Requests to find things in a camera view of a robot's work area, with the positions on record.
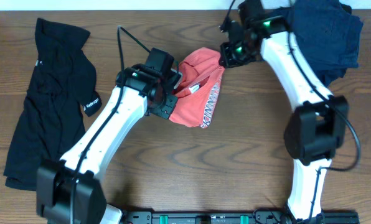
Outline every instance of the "tabletop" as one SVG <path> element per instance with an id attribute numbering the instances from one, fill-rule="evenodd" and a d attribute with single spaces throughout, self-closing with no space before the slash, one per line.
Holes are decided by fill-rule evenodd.
<path id="1" fill-rule="evenodd" d="M 329 88 L 349 102 L 362 159 L 352 172 L 327 174 L 321 205 L 326 210 L 356 210 L 362 223 L 371 223 L 371 10 L 354 14 L 364 22 L 360 67 L 348 69 L 345 78 Z M 91 32 L 83 50 L 96 67 L 96 90 L 105 105 L 120 69 L 117 25 L 147 47 L 182 60 L 201 47 L 219 50 L 226 41 L 217 28 L 224 15 L 225 11 L 0 12 L 0 223 L 46 223 L 36 215 L 35 192 L 5 187 L 2 175 L 37 60 L 38 17 Z M 127 66 L 146 60 L 147 53 L 130 38 L 123 36 L 122 41 Z M 293 175 L 292 158 L 283 142 L 290 114 L 285 92 L 267 63 L 228 69 L 207 129 L 187 128 L 156 116 L 134 125 L 108 167 L 105 197 L 120 208 L 155 211 L 281 208 Z M 84 116 L 86 128 L 97 116 Z M 333 165 L 346 166 L 354 154 L 354 140 L 347 131 Z"/>

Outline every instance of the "white wall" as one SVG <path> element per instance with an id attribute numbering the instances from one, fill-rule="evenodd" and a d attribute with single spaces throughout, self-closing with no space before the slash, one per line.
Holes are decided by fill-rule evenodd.
<path id="1" fill-rule="evenodd" d="M 228 9 L 232 0 L 0 0 L 0 10 L 209 10 Z M 243 0 L 236 0 L 236 8 Z M 262 0 L 266 9 L 290 0 Z M 371 9 L 371 0 L 340 0 L 353 9 Z"/>

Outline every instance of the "clothing tag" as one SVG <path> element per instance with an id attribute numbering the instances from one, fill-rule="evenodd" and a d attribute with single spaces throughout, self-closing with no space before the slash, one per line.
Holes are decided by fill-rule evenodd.
<path id="1" fill-rule="evenodd" d="M 190 90 L 191 94 L 195 93 L 197 90 L 199 90 L 199 83 L 190 87 L 189 90 Z"/>

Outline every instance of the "blue cloth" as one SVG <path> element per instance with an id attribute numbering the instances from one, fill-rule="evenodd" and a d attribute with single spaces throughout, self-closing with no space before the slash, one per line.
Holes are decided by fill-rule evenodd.
<path id="1" fill-rule="evenodd" d="M 357 68 L 363 23 L 346 12 L 339 0 L 297 0 L 270 16 L 283 16 L 296 35 L 299 48 L 318 79 L 328 86 Z"/>

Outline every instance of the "red cloth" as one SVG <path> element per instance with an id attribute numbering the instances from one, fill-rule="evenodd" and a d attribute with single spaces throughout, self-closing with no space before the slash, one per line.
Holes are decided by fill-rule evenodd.
<path id="1" fill-rule="evenodd" d="M 172 122 L 187 127 L 210 125 L 225 70 L 219 59 L 219 52 L 201 48 L 180 63 L 183 79 L 174 92 L 179 100 L 169 117 Z"/>

